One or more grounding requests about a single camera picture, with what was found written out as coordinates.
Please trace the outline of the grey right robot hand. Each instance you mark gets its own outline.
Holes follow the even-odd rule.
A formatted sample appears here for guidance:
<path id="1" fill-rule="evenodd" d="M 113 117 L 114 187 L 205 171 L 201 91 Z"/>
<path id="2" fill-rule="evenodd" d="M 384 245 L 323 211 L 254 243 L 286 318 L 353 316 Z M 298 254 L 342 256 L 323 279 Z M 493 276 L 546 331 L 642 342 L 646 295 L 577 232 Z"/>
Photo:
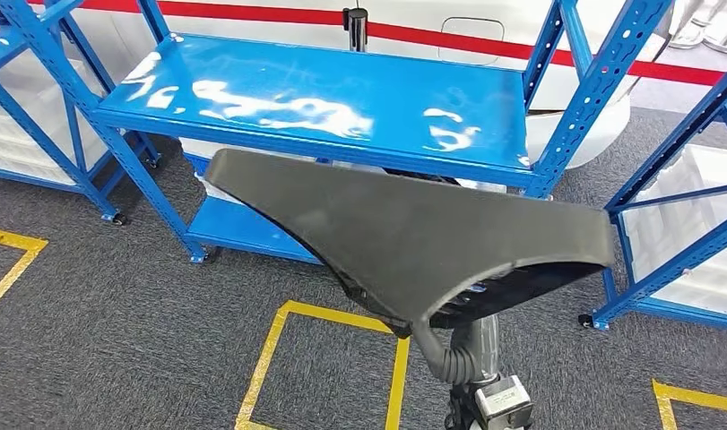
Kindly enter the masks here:
<path id="1" fill-rule="evenodd" d="M 454 332 L 454 339 L 472 354 L 476 370 L 471 382 L 488 383 L 499 375 L 499 323 L 496 314 L 475 320 Z"/>

